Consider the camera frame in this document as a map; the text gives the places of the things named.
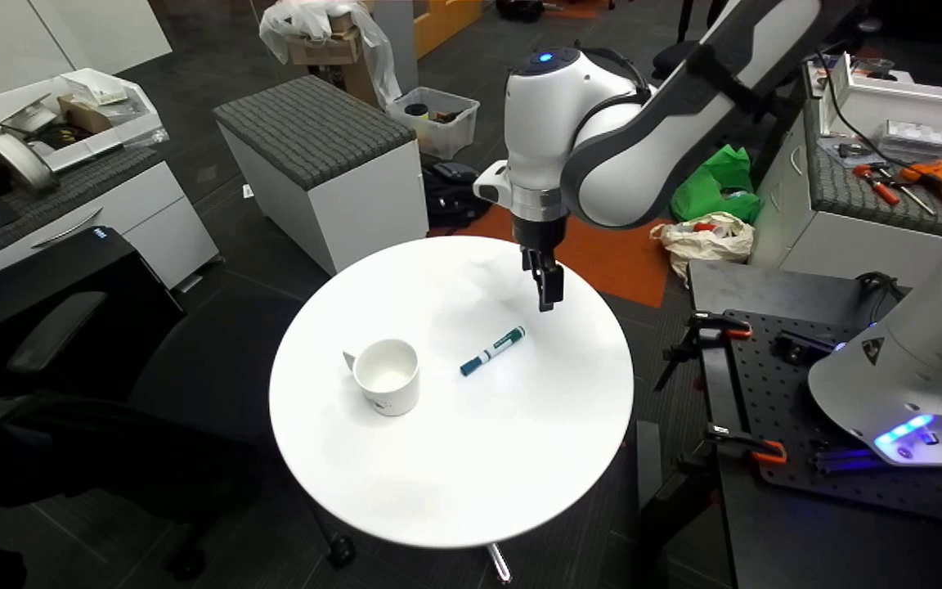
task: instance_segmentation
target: blue marker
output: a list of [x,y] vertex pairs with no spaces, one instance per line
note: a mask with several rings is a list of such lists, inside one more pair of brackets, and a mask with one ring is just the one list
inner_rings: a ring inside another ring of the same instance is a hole
[[471,357],[471,359],[463,368],[463,375],[481,370],[487,359],[501,357],[509,347],[522,343],[523,337],[527,337],[523,326],[509,332],[490,350],[481,350],[477,357]]

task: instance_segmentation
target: black cable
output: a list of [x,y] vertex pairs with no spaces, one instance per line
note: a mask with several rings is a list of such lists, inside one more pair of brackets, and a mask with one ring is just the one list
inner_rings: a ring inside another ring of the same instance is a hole
[[823,59],[823,65],[825,65],[825,73],[828,73],[828,97],[830,97],[830,108],[833,108],[833,114],[840,118],[840,125],[844,127],[850,127],[858,138],[860,138],[860,145],[868,145],[868,150],[874,150],[876,156],[882,156],[886,165],[893,165],[893,167],[910,167],[908,162],[897,162],[897,156],[890,156],[886,150],[881,150],[844,111],[840,111],[840,106],[838,106],[838,97],[833,97],[833,73],[830,73],[830,65]]

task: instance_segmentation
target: white mug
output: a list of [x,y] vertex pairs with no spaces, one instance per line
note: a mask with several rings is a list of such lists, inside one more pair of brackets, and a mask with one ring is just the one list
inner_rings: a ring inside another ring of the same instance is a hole
[[345,354],[345,359],[381,416],[406,416],[416,407],[419,359],[406,341],[375,341],[361,354]]

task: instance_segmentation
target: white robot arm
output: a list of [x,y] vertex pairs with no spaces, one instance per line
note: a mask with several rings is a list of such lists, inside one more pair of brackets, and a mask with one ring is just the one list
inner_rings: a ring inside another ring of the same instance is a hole
[[758,108],[858,0],[740,0],[692,59],[649,96],[580,50],[538,53],[509,79],[503,142],[475,181],[481,199],[514,214],[539,310],[564,301],[554,248],[567,216],[643,227],[708,156],[733,108]]
[[[539,310],[564,301],[554,248],[567,216],[643,227],[699,167],[733,108],[757,96],[840,23],[854,0],[740,0],[699,50],[649,97],[588,57],[539,53],[509,83],[509,162],[475,193],[514,214]],[[942,466],[942,269],[881,324],[815,362],[823,411],[890,466]]]

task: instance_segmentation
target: white round table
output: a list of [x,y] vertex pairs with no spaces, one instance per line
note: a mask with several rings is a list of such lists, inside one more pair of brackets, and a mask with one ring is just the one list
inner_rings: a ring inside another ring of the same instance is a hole
[[[509,354],[458,368],[527,326]],[[419,402],[385,418],[345,350],[403,337]],[[538,310],[522,248],[421,239],[333,276],[293,321],[271,368],[271,427],[301,487],[338,522],[406,546],[490,546],[577,504],[631,418],[631,354],[608,306],[567,269],[567,301]]]

